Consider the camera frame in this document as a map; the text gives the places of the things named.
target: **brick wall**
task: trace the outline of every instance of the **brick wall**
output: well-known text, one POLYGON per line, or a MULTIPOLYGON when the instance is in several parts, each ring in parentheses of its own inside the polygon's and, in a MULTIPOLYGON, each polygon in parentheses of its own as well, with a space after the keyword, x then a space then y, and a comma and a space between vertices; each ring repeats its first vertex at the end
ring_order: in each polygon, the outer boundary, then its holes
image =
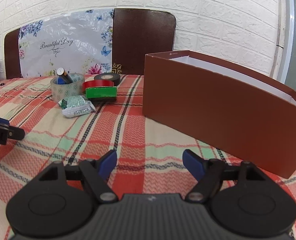
POLYGON ((0 0, 0 79, 4 37, 26 23, 94 7, 140 7, 176 16, 175 49, 191 49, 269 74, 278 27, 278 0, 0 0))

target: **clear tape roll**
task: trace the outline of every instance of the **clear tape roll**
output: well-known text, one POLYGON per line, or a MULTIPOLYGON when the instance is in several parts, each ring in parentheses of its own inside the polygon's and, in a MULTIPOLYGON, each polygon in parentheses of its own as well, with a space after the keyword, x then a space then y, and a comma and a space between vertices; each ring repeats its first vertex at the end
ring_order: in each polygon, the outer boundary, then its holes
POLYGON ((58 85, 58 77, 50 81, 52 99, 56 103, 65 97, 82 95, 82 84, 85 82, 84 75, 79 73, 69 73, 68 75, 73 80, 71 84, 58 85))

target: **plaid tablecloth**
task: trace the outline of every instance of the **plaid tablecloth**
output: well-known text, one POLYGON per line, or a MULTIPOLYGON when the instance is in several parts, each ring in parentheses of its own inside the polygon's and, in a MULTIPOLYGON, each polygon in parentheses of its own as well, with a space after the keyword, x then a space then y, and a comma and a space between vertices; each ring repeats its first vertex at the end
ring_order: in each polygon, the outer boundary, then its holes
MULTIPOLYGON (((8 200, 55 160, 74 165, 81 159, 99 158, 109 149, 117 148, 118 163, 108 184, 119 197, 123 193, 142 192, 180 192, 185 196, 196 183, 182 164, 186 148, 206 159, 240 162, 219 149, 145 118, 143 76, 123 76, 115 103, 101 103, 95 113, 70 119, 51 100, 50 80, 12 79, 0 87, 0 117, 26 131, 24 140, 8 140, 6 146, 0 145, 0 240, 12 235, 5 216, 8 200)), ((296 172, 290 179, 268 175, 296 200, 296 172)), ((232 185, 231 181, 224 183, 224 187, 232 185)), ((296 238, 296 223, 291 234, 296 238)))

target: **pink flower print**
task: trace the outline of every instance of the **pink flower print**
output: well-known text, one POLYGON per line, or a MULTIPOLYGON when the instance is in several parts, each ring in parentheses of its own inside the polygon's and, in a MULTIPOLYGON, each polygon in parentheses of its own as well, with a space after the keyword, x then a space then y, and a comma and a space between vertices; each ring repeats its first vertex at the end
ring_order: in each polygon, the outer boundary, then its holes
POLYGON ((25 57, 25 52, 22 49, 20 49, 19 50, 19 58, 23 59, 24 57, 25 57))
POLYGON ((100 74, 101 72, 101 66, 98 64, 95 64, 94 66, 91 66, 90 69, 87 71, 88 74, 100 74))

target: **black ribbed surface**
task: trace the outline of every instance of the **black ribbed surface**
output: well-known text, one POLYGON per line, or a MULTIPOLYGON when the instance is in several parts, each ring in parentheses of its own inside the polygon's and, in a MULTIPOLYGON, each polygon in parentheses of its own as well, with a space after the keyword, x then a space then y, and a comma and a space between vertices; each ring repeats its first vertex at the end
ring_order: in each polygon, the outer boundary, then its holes
MULTIPOLYGON (((13 238, 28 239, 18 235, 13 238)), ((118 203, 100 206, 83 228, 55 239, 250 240, 218 226, 204 206, 186 203, 179 194, 124 195, 118 203)), ((282 235, 269 239, 289 240, 290 237, 282 235)))

